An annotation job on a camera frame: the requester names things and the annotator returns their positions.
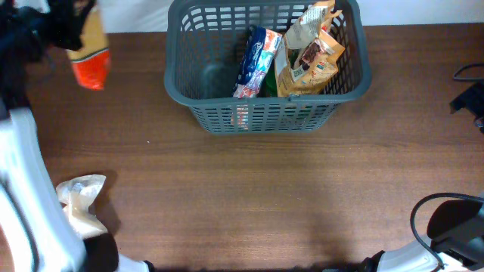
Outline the green lid jar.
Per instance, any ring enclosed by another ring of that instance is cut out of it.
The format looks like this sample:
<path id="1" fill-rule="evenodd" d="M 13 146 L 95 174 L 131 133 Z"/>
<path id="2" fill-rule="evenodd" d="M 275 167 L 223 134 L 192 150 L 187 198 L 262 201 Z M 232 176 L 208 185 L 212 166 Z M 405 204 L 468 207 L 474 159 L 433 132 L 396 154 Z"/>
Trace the green lid jar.
<path id="1" fill-rule="evenodd" d="M 264 94 L 266 97 L 277 97 L 277 84 L 275 80 L 275 70 L 270 69 L 266 74 L 263 82 Z"/>

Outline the colourful tissue multipack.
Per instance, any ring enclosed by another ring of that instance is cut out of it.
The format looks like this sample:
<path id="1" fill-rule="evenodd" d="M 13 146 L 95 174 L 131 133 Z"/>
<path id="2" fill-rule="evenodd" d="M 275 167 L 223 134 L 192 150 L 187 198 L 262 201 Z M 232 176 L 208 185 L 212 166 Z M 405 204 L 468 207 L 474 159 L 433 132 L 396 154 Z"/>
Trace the colourful tissue multipack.
<path id="1" fill-rule="evenodd" d="M 278 32 L 261 26 L 250 26 L 233 97 L 254 98 L 259 94 L 282 39 L 283 36 Z"/>

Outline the white plastic bread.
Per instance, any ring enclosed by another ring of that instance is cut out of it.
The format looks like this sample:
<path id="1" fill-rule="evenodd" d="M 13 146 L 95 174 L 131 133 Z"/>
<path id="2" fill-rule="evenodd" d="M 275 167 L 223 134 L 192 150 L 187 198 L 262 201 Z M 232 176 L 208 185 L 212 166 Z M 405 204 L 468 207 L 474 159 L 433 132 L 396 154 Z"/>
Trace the white plastic bread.
<path id="1" fill-rule="evenodd" d="M 56 187 L 57 198 L 65 205 L 63 211 L 67 220 L 77 236 L 83 240 L 108 232 L 89 211 L 105 180 L 104 175 L 84 175 L 62 182 Z"/>

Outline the orange noodle packet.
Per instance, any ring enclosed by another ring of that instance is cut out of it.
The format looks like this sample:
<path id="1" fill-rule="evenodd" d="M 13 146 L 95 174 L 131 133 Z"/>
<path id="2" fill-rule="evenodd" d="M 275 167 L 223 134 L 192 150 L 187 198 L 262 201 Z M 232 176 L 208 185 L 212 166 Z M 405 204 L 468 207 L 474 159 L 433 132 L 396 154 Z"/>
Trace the orange noodle packet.
<path id="1" fill-rule="evenodd" d="M 76 80 L 84 88 L 103 90 L 110 71 L 110 52 L 101 11 L 96 6 L 87 16 L 80 38 L 82 48 L 67 51 Z"/>

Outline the orange snack bag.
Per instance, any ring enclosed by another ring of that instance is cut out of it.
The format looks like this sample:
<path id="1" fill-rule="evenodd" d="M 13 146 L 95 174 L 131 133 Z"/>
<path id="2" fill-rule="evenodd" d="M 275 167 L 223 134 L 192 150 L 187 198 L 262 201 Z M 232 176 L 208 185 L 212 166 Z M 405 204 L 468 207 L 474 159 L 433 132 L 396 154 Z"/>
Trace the orange snack bag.
<path id="1" fill-rule="evenodd" d="M 309 7 L 283 35 L 275 55 L 275 83 L 279 97 L 320 94 L 338 72 L 345 48 L 330 34 L 333 19 L 342 11 L 336 2 Z"/>

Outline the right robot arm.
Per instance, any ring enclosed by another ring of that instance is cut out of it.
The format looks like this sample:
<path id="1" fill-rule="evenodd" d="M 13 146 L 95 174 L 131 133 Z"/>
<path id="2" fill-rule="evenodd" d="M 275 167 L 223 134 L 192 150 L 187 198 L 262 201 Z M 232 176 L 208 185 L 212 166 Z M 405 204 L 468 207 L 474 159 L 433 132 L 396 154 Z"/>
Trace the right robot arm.
<path id="1" fill-rule="evenodd" d="M 443 199 L 432 214 L 427 233 L 417 232 L 417 211 L 425 203 Z M 381 251 L 360 264 L 323 269 L 324 272 L 430 272 L 483 269 L 483 195 L 434 193 L 411 211 L 414 241 L 393 251 Z"/>

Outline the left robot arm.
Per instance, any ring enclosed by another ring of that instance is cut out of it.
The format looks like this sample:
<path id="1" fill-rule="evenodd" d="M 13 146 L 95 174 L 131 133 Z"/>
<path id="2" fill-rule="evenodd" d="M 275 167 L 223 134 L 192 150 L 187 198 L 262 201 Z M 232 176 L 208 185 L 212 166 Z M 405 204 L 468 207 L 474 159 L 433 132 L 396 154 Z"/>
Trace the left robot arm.
<path id="1" fill-rule="evenodd" d="M 69 52 L 80 85 L 104 85 L 109 51 L 93 1 L 1 3 L 1 228 L 16 271 L 152 271 L 121 255 L 89 212 L 104 176 L 54 186 L 26 94 L 26 66 Z"/>

